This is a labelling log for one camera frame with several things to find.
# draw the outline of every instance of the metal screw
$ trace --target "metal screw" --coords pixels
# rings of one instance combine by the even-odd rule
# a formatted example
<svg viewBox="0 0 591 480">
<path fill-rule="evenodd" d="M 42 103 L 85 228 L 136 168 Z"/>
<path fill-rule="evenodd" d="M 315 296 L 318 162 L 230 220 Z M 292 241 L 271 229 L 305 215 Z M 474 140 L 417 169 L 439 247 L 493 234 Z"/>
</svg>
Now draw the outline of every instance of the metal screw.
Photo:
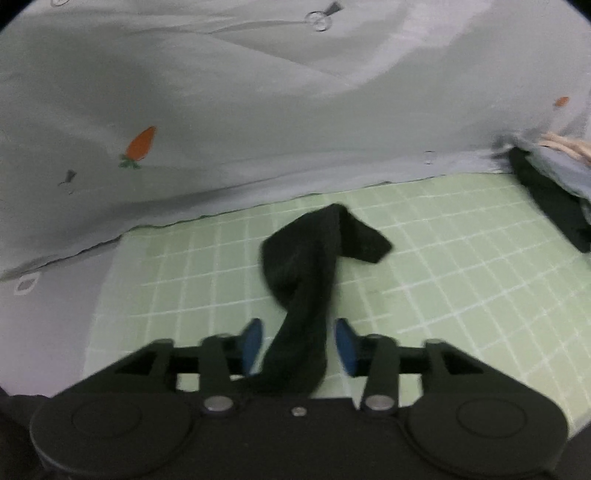
<svg viewBox="0 0 591 480">
<path fill-rule="evenodd" d="M 387 395 L 370 395 L 365 399 L 365 404 L 373 411 L 390 410 L 395 402 L 392 397 Z"/>
<path fill-rule="evenodd" d="M 223 395 L 216 395 L 214 397 L 206 398 L 203 402 L 205 408 L 212 412 L 221 412 L 230 410 L 234 405 L 234 402 L 231 398 L 225 397 Z"/>
<path fill-rule="evenodd" d="M 304 417 L 304 416 L 306 416 L 307 413 L 308 413 L 308 410 L 306 410 L 305 407 L 293 407 L 291 409 L 291 414 L 294 417 Z"/>
</svg>

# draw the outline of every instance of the wrinkled fabric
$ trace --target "wrinkled fabric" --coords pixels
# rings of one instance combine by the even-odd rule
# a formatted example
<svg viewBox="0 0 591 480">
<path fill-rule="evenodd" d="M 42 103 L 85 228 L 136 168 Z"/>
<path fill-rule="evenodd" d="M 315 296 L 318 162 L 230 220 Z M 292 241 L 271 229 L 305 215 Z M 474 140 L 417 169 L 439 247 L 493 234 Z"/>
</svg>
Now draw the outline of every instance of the wrinkled fabric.
<svg viewBox="0 0 591 480">
<path fill-rule="evenodd" d="M 326 371 L 326 315 L 338 257 L 377 263 L 390 250 L 386 237 L 338 204 L 306 213 L 266 239 L 263 276 L 287 314 L 261 372 L 239 382 L 242 391 L 311 394 Z"/>
<path fill-rule="evenodd" d="M 586 121 L 589 37 L 563 0 L 37 0 L 0 33 L 0 274 L 137 225 L 489 171 L 499 132 Z"/>
</svg>

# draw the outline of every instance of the carrot print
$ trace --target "carrot print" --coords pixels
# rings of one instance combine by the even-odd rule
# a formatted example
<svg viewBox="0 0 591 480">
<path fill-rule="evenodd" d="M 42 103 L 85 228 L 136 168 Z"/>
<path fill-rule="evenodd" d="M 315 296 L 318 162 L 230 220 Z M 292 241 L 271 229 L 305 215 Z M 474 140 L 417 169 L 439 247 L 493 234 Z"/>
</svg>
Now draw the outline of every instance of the carrot print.
<svg viewBox="0 0 591 480">
<path fill-rule="evenodd" d="M 143 160 L 152 147 L 152 140 L 156 133 L 156 127 L 149 127 L 135 137 L 125 154 L 121 155 L 122 162 L 119 164 L 121 168 L 139 168 L 138 162 Z"/>
<path fill-rule="evenodd" d="M 554 102 L 555 107 L 565 106 L 570 100 L 570 97 L 560 97 Z"/>
</svg>

